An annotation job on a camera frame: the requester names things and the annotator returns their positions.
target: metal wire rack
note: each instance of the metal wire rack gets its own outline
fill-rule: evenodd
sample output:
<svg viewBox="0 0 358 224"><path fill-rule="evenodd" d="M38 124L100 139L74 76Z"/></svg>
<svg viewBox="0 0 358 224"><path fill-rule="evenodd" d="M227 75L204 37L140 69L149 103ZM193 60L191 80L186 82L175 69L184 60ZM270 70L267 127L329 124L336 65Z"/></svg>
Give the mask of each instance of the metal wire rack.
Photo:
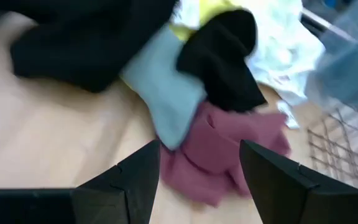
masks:
<svg viewBox="0 0 358 224"><path fill-rule="evenodd" d="M358 188L358 106L339 105L307 132L313 169Z"/></svg>

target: yellow cloth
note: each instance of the yellow cloth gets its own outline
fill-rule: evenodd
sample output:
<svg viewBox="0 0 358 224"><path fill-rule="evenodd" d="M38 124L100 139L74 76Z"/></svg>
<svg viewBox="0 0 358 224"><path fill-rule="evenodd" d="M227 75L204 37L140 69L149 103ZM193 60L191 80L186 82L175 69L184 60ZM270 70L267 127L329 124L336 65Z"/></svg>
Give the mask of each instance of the yellow cloth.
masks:
<svg viewBox="0 0 358 224"><path fill-rule="evenodd" d="M206 24L210 19L212 19L217 14L240 8L240 6L234 3L235 0L199 0L199 2L200 2L200 26ZM190 35L195 31L182 26L171 25L170 27L180 40L188 40Z"/></svg>

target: red cloth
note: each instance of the red cloth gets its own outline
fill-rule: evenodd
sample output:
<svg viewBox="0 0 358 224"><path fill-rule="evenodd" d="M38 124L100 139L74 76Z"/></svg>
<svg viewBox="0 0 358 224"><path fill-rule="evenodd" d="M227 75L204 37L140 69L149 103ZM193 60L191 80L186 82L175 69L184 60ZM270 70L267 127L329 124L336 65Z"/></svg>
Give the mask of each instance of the red cloth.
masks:
<svg viewBox="0 0 358 224"><path fill-rule="evenodd" d="M161 178L188 198L212 206L232 189L250 195L239 160L240 140L287 155L290 147L281 130L285 118L278 113L228 113L202 103L182 145L174 152L162 145Z"/></svg>

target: wooden floor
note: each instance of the wooden floor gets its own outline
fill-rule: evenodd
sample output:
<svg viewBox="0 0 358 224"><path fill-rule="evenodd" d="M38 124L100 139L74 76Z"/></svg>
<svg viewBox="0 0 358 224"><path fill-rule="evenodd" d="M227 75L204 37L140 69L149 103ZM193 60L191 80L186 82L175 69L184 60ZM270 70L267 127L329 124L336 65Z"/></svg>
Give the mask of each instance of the wooden floor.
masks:
<svg viewBox="0 0 358 224"><path fill-rule="evenodd" d="M48 80L11 73L9 42L31 22L0 20L0 188L75 187L154 138L147 107L122 82L93 95ZM262 87L269 108L278 96ZM301 121L308 122L301 113ZM308 165L304 132L285 130L291 157ZM219 208L191 202L160 183L150 223L261 223L252 200L235 194Z"/></svg>

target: light blue cloth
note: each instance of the light blue cloth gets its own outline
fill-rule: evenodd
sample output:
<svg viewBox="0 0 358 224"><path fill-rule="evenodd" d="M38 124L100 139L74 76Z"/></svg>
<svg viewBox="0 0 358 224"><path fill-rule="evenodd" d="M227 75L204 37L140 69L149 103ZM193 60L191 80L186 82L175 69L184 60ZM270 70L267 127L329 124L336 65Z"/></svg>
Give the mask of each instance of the light blue cloth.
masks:
<svg viewBox="0 0 358 224"><path fill-rule="evenodd" d="M166 24L122 73L122 79L146 102L157 135L171 150L183 142L198 104L206 97L201 80L175 68L182 46Z"/></svg>

